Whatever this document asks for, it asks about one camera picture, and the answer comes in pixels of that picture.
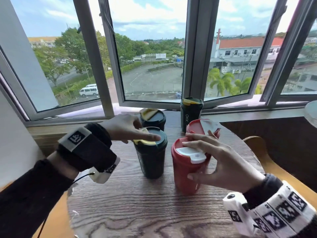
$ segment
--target round table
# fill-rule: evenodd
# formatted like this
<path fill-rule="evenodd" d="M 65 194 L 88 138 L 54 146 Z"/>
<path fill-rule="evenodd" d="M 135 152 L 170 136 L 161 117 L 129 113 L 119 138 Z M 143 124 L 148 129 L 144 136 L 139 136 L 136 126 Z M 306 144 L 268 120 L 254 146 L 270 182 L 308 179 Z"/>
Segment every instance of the round table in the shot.
<path fill-rule="evenodd" d="M 165 115 L 168 145 L 162 177 L 146 179 L 133 143 L 114 141 L 111 149 L 121 162 L 110 179 L 105 184 L 96 184 L 87 177 L 73 188 L 68 209 L 71 227 L 79 238 L 240 237 L 222 204 L 228 190 L 201 185 L 193 196 L 176 191 L 171 146 L 184 134 L 180 112 L 165 111 Z M 221 129 L 220 141 L 264 173 L 250 148 L 225 127 Z M 216 160 L 211 159 L 208 171 L 215 167 Z"/>

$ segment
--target wrist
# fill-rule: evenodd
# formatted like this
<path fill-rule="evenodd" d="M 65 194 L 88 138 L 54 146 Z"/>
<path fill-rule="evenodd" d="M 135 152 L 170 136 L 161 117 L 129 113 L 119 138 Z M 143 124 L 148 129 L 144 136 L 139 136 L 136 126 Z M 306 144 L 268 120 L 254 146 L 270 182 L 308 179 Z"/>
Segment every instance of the wrist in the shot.
<path fill-rule="evenodd" d="M 79 171 L 64 160 L 56 151 L 47 159 L 60 174 L 71 180 L 74 180 L 79 174 Z"/>

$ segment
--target hand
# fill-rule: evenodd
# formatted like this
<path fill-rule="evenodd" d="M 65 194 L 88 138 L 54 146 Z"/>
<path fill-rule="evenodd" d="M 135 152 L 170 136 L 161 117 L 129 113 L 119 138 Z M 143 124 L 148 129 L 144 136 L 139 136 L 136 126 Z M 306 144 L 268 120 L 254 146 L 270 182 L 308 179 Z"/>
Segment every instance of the hand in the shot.
<path fill-rule="evenodd" d="M 161 136 L 149 134 L 138 130 L 142 124 L 137 115 L 118 115 L 110 120 L 100 123 L 110 135 L 111 140 L 121 140 L 125 144 L 128 140 L 143 139 L 147 141 L 159 141 Z"/>
<path fill-rule="evenodd" d="M 216 170 L 212 174 L 188 174 L 190 180 L 228 190 L 247 192 L 262 183 L 265 176 L 237 154 L 230 146 L 220 143 L 209 130 L 209 136 L 186 133 L 193 141 L 183 145 L 198 148 L 211 154 L 217 160 Z"/>

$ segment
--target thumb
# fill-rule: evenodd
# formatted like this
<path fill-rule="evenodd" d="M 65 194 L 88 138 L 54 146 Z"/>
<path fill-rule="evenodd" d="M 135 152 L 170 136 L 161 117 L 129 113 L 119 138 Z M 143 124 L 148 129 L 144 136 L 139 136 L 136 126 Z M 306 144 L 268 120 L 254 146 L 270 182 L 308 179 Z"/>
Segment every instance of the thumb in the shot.
<path fill-rule="evenodd" d="M 155 135 L 155 134 L 150 134 L 150 133 L 145 133 L 140 130 L 136 130 L 133 135 L 133 139 L 143 139 L 147 141 L 159 141 L 161 140 L 161 136 Z"/>
<path fill-rule="evenodd" d="M 192 173 L 192 174 L 188 174 L 187 178 L 196 183 L 217 186 L 215 173 L 212 173 L 212 174 Z"/>

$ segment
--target wooden chair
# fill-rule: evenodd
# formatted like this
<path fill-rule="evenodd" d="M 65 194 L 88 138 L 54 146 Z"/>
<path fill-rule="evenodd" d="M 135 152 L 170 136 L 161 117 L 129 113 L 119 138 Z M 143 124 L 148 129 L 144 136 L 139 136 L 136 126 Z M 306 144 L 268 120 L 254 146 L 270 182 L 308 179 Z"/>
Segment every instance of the wooden chair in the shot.
<path fill-rule="evenodd" d="M 274 174 L 280 180 L 287 181 L 296 189 L 312 206 L 317 209 L 317 193 L 300 182 L 290 173 L 279 167 L 268 155 L 264 139 L 258 136 L 250 136 L 243 140 L 259 159 L 266 173 Z"/>

